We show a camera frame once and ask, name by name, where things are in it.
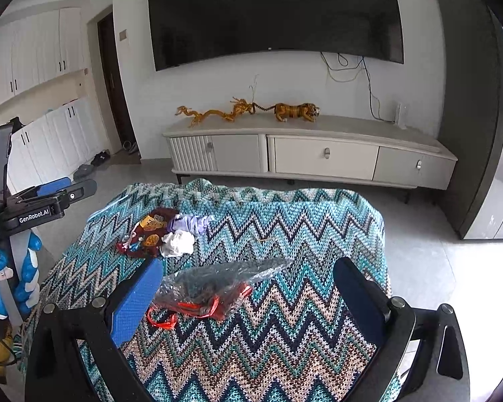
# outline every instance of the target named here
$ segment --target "white crumpled tissue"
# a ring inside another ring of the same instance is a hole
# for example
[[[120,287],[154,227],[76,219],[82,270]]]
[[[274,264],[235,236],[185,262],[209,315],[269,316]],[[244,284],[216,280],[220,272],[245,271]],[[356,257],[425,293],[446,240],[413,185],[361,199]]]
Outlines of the white crumpled tissue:
[[[180,257],[193,253],[193,243],[196,241],[191,232],[177,230],[162,237],[164,245],[161,248],[163,257]]]

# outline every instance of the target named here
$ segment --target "cabinet drawer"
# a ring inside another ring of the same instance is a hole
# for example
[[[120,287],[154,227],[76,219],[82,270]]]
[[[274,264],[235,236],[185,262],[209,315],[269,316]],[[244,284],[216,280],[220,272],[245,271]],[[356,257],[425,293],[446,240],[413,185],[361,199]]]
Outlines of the cabinet drawer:
[[[257,134],[212,136],[212,145],[218,171],[261,172]]]
[[[380,147],[373,180],[432,189],[446,189],[454,166],[455,161],[448,158]]]
[[[376,145],[297,137],[275,137],[274,142],[277,173],[373,178]]]
[[[168,144],[175,170],[184,172],[218,170],[210,136],[169,138]]]

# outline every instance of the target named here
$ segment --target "clear plastic bag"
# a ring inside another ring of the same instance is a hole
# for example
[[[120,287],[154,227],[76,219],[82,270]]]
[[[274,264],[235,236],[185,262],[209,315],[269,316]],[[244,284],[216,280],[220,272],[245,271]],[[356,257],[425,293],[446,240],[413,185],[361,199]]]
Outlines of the clear plastic bag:
[[[151,308],[223,321],[252,293],[256,282],[273,278],[292,263],[288,258],[248,260],[193,267],[162,278]],[[159,327],[172,328],[176,318]]]

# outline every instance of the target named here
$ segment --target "dragon figurine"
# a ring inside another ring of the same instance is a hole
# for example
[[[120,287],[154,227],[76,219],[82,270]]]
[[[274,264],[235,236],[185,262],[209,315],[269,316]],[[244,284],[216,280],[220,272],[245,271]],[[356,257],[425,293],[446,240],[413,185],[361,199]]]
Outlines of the dragon figurine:
[[[318,116],[320,113],[320,108],[315,106],[312,103],[304,103],[299,106],[290,106],[284,103],[277,103],[274,106],[264,108],[259,106],[257,103],[252,104],[253,113],[255,113],[255,107],[269,111],[274,109],[274,115],[276,115],[276,119],[280,122],[287,122],[288,118],[299,118],[303,117],[304,119],[315,122],[315,116]]]
[[[192,123],[190,125],[190,127],[193,127],[194,125],[202,122],[203,119],[205,119],[209,115],[218,115],[222,119],[225,119],[230,122],[234,122],[235,118],[239,115],[242,115],[246,112],[248,112],[250,114],[255,113],[254,103],[248,103],[243,98],[237,99],[237,98],[233,97],[233,99],[235,101],[231,101],[234,104],[234,106],[233,106],[233,111],[230,114],[221,112],[219,110],[213,110],[213,109],[208,110],[205,113],[199,113],[199,112],[196,112],[195,110],[191,110],[185,106],[180,106],[180,107],[177,107],[177,112],[175,115],[177,116],[180,114],[185,114],[186,116],[194,116],[194,118],[192,119]]]

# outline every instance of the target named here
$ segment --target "zigzag patterned tablecloth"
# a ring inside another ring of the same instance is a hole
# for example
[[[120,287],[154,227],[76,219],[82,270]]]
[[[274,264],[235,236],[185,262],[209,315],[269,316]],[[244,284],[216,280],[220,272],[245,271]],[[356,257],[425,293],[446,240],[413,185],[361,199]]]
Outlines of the zigzag patterned tablecloth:
[[[293,265],[260,283],[224,322],[179,316],[176,329],[145,318],[122,346],[157,401],[339,401],[376,347],[367,343],[333,282],[333,264],[348,256],[389,294],[384,221],[359,194],[339,189],[291,192],[227,188],[206,180],[185,186],[134,184],[92,216],[41,285],[41,300],[23,327],[25,371],[42,306],[84,307],[108,296],[141,264],[115,250],[118,239],[158,206],[213,214],[193,255],[165,260],[166,273],[244,259],[291,257]],[[80,350],[102,400],[111,400],[87,343]],[[392,400],[395,377],[382,398]]]

